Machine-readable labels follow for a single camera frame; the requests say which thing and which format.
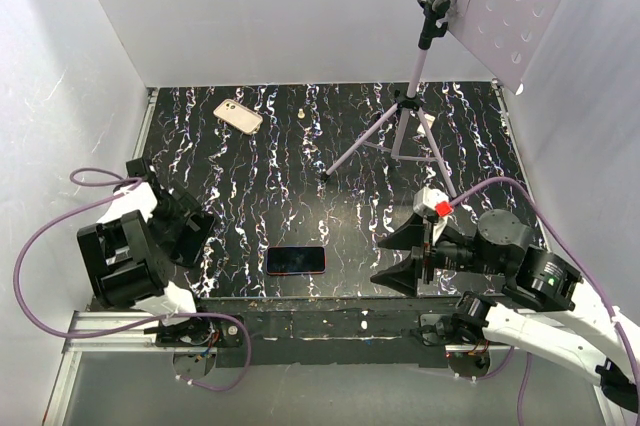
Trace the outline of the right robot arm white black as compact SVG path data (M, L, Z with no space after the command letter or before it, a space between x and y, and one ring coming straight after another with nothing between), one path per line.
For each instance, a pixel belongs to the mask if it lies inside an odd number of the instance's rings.
M638 358L625 349L638 339L638 328L618 334L594 287L575 267L533 239L533 230L505 210L484 213L471 236L431 210L415 213L378 244L404 250L407 257L370 280L415 297L418 284L433 281L438 270L501 276L503 295L517 307L533 311L533 317L490 297L465 292L451 315L420 327L417 335L513 346L582 376L610 401L638 411Z

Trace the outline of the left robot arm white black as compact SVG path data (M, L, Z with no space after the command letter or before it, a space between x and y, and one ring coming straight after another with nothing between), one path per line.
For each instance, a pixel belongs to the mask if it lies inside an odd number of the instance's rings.
M215 326L169 273L200 264L215 223L215 216L179 187L144 181L117 188L107 211L77 233L95 299L105 309L159 315L153 330L158 335L193 346L209 343ZM179 318L179 313L186 314Z

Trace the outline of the pink phone case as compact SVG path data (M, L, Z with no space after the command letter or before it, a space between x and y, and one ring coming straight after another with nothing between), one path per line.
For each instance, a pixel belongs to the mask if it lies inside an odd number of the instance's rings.
M213 111L214 116L245 135L255 134L262 125L262 117L232 99L223 100Z

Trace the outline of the black smartphone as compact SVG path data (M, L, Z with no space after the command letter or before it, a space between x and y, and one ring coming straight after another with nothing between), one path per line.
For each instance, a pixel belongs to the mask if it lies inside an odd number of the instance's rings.
M266 254L266 272L272 276L313 275L326 271L322 246L270 247Z

